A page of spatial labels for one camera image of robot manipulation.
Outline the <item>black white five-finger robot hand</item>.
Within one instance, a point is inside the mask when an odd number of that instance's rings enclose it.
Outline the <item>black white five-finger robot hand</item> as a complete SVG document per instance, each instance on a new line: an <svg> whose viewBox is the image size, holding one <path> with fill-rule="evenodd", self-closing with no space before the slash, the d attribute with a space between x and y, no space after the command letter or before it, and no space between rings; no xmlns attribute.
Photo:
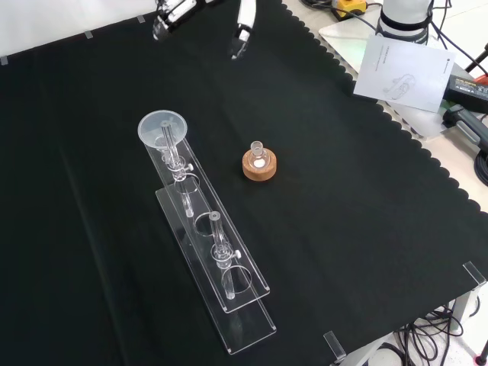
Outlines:
<svg viewBox="0 0 488 366"><path fill-rule="evenodd" d="M164 41L183 23L192 18L207 6L213 6L219 1L198 0L167 0L156 1L156 18L152 26L152 37L156 41ZM239 3L236 29L230 44L230 58L237 60L245 53L252 35L257 5L255 0Z"/></svg>

